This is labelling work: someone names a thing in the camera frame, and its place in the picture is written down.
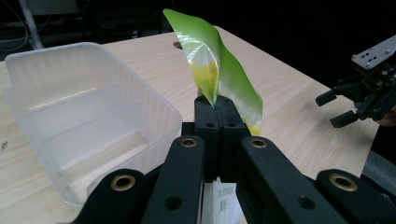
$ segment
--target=clear plastic container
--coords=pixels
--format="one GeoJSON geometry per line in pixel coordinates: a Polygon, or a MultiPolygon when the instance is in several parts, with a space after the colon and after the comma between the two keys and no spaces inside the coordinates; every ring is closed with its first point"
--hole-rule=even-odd
{"type": "Polygon", "coordinates": [[[12,54],[5,63],[7,103],[50,180],[77,209],[108,173],[146,174],[161,165],[179,135],[178,111],[98,44],[12,54]]]}

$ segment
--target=light wood tabletop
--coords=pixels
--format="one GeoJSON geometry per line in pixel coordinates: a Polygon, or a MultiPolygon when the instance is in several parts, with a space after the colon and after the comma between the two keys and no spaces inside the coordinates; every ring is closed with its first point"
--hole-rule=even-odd
{"type": "MultiPolygon", "coordinates": [[[[217,27],[226,48],[242,64],[263,99],[261,136],[272,140],[304,174],[341,169],[359,176],[378,124],[359,120],[334,128],[329,119],[351,109],[340,96],[319,107],[315,98],[328,87],[217,27]]],[[[197,89],[175,33],[104,46],[147,81],[182,115],[193,121],[197,89]]],[[[10,81],[0,62],[0,223],[65,223],[78,211],[64,203],[9,110],[3,91],[10,81]]]]}

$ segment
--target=cable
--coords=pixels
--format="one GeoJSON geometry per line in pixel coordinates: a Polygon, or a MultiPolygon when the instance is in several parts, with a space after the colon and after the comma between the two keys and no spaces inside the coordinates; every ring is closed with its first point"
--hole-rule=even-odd
{"type": "Polygon", "coordinates": [[[19,39],[13,39],[13,40],[3,40],[3,41],[0,41],[0,43],[6,43],[6,42],[24,40],[22,44],[20,44],[19,46],[17,46],[17,47],[14,48],[14,49],[0,49],[0,50],[1,50],[1,51],[12,51],[12,50],[20,49],[20,48],[22,48],[22,47],[27,43],[27,40],[28,40],[28,38],[29,38],[29,34],[28,34],[28,32],[27,32],[27,27],[26,27],[26,25],[24,24],[24,22],[23,22],[23,20],[21,19],[21,17],[18,15],[18,13],[15,12],[14,9],[12,9],[12,7],[11,7],[9,4],[7,4],[6,1],[4,1],[4,0],[1,0],[1,1],[3,2],[4,5],[6,5],[6,7],[9,8],[9,10],[11,10],[12,13],[14,13],[14,15],[18,18],[18,20],[23,24],[23,29],[24,29],[24,32],[25,32],[25,37],[19,38],[19,39]]]}

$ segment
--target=mounting hole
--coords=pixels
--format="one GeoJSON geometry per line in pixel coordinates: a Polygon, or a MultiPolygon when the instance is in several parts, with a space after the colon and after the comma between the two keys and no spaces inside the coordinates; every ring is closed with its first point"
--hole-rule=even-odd
{"type": "Polygon", "coordinates": [[[197,144],[197,141],[193,138],[185,138],[180,143],[182,147],[195,147],[197,144]]]}
{"type": "Polygon", "coordinates": [[[133,175],[116,175],[111,181],[110,187],[115,191],[125,191],[130,189],[135,182],[133,175]]]}
{"type": "Polygon", "coordinates": [[[330,182],[339,189],[343,189],[345,191],[355,191],[358,189],[358,185],[356,185],[355,181],[351,180],[347,176],[332,174],[329,178],[330,182]]]}
{"type": "Polygon", "coordinates": [[[179,197],[170,197],[165,200],[165,207],[168,210],[176,210],[178,209],[182,204],[182,201],[179,197]]]}
{"type": "Polygon", "coordinates": [[[261,139],[252,139],[250,140],[250,144],[253,147],[267,147],[267,143],[262,141],[261,139]]]}
{"type": "Polygon", "coordinates": [[[314,210],[315,209],[315,203],[311,199],[305,197],[304,195],[300,195],[300,197],[297,198],[297,204],[300,205],[305,210],[314,210]]]}
{"type": "Polygon", "coordinates": [[[177,49],[183,49],[183,47],[181,47],[181,44],[180,44],[179,41],[174,43],[174,47],[177,48],[177,49]]]}

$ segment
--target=black metal part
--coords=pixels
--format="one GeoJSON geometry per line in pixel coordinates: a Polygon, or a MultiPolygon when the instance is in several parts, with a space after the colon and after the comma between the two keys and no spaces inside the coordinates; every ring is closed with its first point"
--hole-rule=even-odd
{"type": "Polygon", "coordinates": [[[105,176],[72,224],[140,223],[148,199],[146,177],[121,169],[105,176]]]}
{"type": "Polygon", "coordinates": [[[356,177],[337,170],[321,172],[317,181],[302,175],[273,142],[250,135],[230,99],[220,96],[212,107],[198,97],[195,119],[182,124],[163,165],[146,175],[110,173],[72,223],[201,223],[204,183],[217,176],[236,183],[249,224],[396,223],[394,204],[356,177]],[[340,174],[358,190],[340,192],[344,182],[329,178],[340,174]],[[134,177],[130,188],[126,176],[134,177]]]}
{"type": "Polygon", "coordinates": [[[205,142],[177,138],[166,157],[141,223],[200,223],[205,142]]]}
{"type": "Polygon", "coordinates": [[[322,171],[315,186],[349,223],[396,223],[395,204],[352,174],[336,169],[322,171]]]}
{"type": "Polygon", "coordinates": [[[360,105],[356,113],[348,111],[331,119],[334,128],[344,127],[358,119],[381,120],[396,105],[396,66],[390,65],[395,57],[388,57],[369,70],[357,66],[358,75],[339,80],[337,86],[315,99],[322,106],[336,99],[336,95],[344,95],[360,105]]]}
{"type": "Polygon", "coordinates": [[[212,106],[204,96],[197,97],[195,105],[195,135],[204,139],[205,182],[218,176],[221,182],[234,183],[237,171],[237,149],[250,132],[242,121],[233,101],[218,96],[212,106]]]}
{"type": "Polygon", "coordinates": [[[273,142],[250,136],[242,146],[238,200],[244,214],[263,208],[247,223],[347,223],[273,142]]]}

